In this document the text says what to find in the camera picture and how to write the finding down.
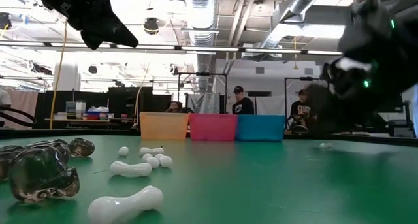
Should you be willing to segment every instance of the green table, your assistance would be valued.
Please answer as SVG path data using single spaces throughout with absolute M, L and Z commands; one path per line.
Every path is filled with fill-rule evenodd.
M 63 136 L 70 141 L 75 136 Z M 71 159 L 81 188 L 68 200 L 22 205 L 0 184 L 0 223 L 89 223 L 94 199 L 126 197 L 147 185 L 160 188 L 164 205 L 129 223 L 170 224 L 385 224 L 418 223 L 418 148 L 333 141 L 141 141 L 137 136 L 83 136 L 94 141 L 90 158 Z M 0 140 L 26 145 L 52 138 Z M 118 149 L 128 146 L 127 158 Z M 140 146 L 163 146 L 172 170 L 148 178 L 112 176 L 115 160 L 139 163 Z

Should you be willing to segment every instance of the blue bin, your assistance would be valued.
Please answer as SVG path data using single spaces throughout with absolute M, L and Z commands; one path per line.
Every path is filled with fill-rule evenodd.
M 285 116 L 239 115 L 235 139 L 241 141 L 282 141 Z

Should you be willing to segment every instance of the pink bin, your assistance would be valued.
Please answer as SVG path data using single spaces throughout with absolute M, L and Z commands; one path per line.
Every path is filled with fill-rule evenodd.
M 233 141 L 237 115 L 190 114 L 190 138 L 192 140 Z

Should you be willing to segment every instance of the person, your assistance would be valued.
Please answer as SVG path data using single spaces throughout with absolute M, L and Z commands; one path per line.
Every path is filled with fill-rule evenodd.
M 236 103 L 233 104 L 233 114 L 254 114 L 254 104 L 251 99 L 244 97 L 244 88 L 234 88 Z
M 3 89 L 0 89 L 0 106 L 5 108 L 12 107 L 12 100 L 10 95 Z M 5 122 L 0 119 L 0 127 L 4 127 Z
M 307 119 L 310 118 L 311 108 L 307 103 L 308 96 L 304 89 L 299 91 L 299 100 L 292 104 L 290 115 L 297 125 L 307 127 Z
M 181 102 L 172 101 L 170 103 L 170 107 L 168 109 L 166 109 L 165 112 L 179 113 L 179 112 L 182 111 L 182 108 L 183 108 L 183 104 Z

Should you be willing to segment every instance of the man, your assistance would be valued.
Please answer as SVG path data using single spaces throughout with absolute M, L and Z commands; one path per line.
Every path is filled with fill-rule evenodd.
M 233 104 L 233 114 L 254 114 L 254 104 L 251 99 L 244 97 L 244 88 L 234 88 L 236 103 Z
M 12 106 L 12 100 L 10 99 L 10 95 L 3 89 L 0 89 L 0 106 L 5 108 L 10 108 Z M 0 118 L 0 127 L 4 127 L 5 122 L 1 121 Z
M 306 120 L 310 117 L 311 108 L 307 104 L 308 96 L 305 90 L 299 91 L 299 100 L 292 104 L 290 115 L 297 124 L 306 125 Z

